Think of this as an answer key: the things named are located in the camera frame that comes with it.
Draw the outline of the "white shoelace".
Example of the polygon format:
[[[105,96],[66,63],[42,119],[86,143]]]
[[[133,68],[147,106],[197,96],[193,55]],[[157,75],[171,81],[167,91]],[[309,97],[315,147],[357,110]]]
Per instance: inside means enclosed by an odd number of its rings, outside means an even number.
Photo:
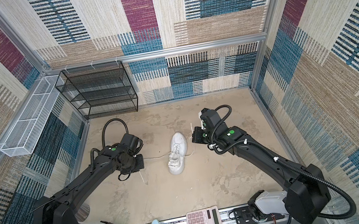
[[[162,159],[162,158],[168,158],[168,162],[169,162],[169,154],[170,154],[170,152],[171,151],[169,151],[169,153],[166,153],[166,154],[161,155],[159,157],[146,157],[146,158],[144,158],[144,161],[149,161],[149,160],[152,161],[152,160],[159,160],[159,159]],[[186,160],[186,158],[189,158],[189,157],[193,156],[194,153],[195,153],[195,147],[193,148],[193,150],[192,150],[192,152],[190,154],[186,153],[187,155],[185,157],[185,160]]]

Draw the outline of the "white sneaker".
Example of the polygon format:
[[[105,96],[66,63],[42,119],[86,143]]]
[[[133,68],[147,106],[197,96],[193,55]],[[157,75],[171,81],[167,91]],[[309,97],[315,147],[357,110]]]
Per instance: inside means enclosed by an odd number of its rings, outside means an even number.
[[[171,139],[171,149],[169,154],[169,172],[173,175],[179,175],[185,168],[185,157],[188,150],[186,137],[176,132]]]

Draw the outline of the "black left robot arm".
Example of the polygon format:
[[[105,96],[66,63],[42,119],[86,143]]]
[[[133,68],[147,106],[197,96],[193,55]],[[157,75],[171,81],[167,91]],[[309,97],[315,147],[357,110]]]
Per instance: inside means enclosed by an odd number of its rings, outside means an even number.
[[[113,146],[102,150],[93,148],[87,169],[53,196],[43,196],[35,203],[33,224],[83,224],[77,219],[77,213],[107,177],[116,171],[130,177],[144,167],[142,146],[141,139],[126,133],[121,142]],[[100,224],[113,223],[102,221]]]

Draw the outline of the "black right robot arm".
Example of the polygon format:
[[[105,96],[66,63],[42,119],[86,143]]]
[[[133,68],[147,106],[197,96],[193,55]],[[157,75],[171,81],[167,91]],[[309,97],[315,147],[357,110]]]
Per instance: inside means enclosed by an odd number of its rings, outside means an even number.
[[[243,129],[228,127],[229,105],[200,112],[201,126],[195,127],[192,142],[208,145],[217,154],[230,153],[247,160],[274,179],[286,192],[286,212],[301,224],[312,224],[331,199],[322,183],[322,171],[315,165],[304,167],[287,160],[258,143]]]

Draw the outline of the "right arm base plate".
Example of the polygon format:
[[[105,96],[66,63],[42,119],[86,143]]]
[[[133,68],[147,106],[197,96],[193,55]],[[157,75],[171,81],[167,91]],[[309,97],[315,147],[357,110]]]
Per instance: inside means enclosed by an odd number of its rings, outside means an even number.
[[[264,214],[260,212],[259,209],[250,206],[234,208],[228,216],[234,220],[236,224],[262,224],[286,217],[284,214],[277,213]]]

